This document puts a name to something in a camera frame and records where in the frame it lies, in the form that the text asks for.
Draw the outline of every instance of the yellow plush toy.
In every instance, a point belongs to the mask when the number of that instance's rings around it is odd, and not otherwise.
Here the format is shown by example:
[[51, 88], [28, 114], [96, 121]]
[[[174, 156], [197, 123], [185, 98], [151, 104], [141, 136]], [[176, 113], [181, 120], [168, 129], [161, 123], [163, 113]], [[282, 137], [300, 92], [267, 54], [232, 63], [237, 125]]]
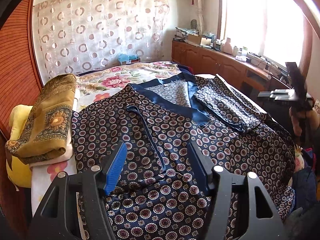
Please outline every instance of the yellow plush toy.
[[[11, 128], [10, 140], [20, 138], [22, 130], [27, 122], [32, 106], [15, 106], [10, 114], [9, 125]], [[9, 179], [19, 187], [31, 188], [31, 175], [29, 165], [23, 164], [17, 157], [12, 156], [12, 160], [6, 162]]]

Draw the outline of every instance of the blue satin collar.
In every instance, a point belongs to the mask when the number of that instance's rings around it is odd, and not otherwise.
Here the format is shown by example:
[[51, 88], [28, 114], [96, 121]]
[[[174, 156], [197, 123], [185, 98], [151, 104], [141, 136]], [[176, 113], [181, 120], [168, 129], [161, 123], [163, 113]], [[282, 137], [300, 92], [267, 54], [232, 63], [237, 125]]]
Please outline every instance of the blue satin collar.
[[[155, 87], [158, 85], [169, 84], [178, 80], [185, 80], [186, 82], [188, 82], [188, 93], [191, 108], [171, 103], [166, 99], [162, 98], [160, 95], [156, 94], [155, 92], [145, 89], [149, 87]], [[146, 98], [150, 99], [150, 101], [154, 104], [160, 105], [161, 107], [169, 110], [170, 112], [189, 118], [196, 122], [198, 125], [205, 125], [207, 122], [210, 121], [208, 113], [204, 110], [204, 106], [201, 103], [199, 103], [199, 101], [193, 96], [194, 93], [196, 93], [199, 90], [194, 75], [181, 72], [180, 74], [172, 76], [171, 78], [153, 79], [149, 82], [144, 82], [141, 84], [129, 84], [129, 86], [131, 86], [139, 94], [144, 95]]]

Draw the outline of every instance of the brown folded blanket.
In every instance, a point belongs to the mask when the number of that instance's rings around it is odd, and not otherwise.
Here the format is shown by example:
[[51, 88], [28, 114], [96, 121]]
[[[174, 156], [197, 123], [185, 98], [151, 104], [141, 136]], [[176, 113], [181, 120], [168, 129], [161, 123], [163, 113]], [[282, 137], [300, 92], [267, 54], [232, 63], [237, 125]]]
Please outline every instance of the brown folded blanket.
[[76, 78], [72, 74], [49, 80], [31, 109], [20, 138], [5, 144], [6, 155], [18, 157], [24, 164], [63, 155], [75, 90]]

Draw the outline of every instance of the silver screw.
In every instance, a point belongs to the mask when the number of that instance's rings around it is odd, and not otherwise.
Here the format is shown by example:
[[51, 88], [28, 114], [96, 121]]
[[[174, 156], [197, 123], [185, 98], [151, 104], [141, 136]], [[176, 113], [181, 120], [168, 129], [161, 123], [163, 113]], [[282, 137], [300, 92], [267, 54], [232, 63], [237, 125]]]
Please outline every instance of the silver screw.
[[214, 166], [213, 169], [216, 171], [216, 172], [223, 172], [223, 168], [219, 165], [217, 166]]
[[250, 179], [255, 179], [255, 178], [257, 178], [257, 174], [255, 174], [254, 172], [250, 171], [250, 172], [248, 172], [248, 177]]
[[61, 171], [58, 173], [58, 178], [64, 178], [66, 176], [66, 173], [64, 171]]
[[99, 171], [100, 170], [100, 166], [99, 165], [94, 165], [91, 167], [91, 170], [96, 172], [96, 171]]

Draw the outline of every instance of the window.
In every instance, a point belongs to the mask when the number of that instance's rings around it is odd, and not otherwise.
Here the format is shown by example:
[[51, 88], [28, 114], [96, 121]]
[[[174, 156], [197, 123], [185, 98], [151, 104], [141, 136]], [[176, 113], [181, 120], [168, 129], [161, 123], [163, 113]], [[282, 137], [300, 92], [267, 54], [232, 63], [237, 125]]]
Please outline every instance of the window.
[[304, 15], [293, 0], [227, 0], [225, 37], [277, 65], [299, 65]]

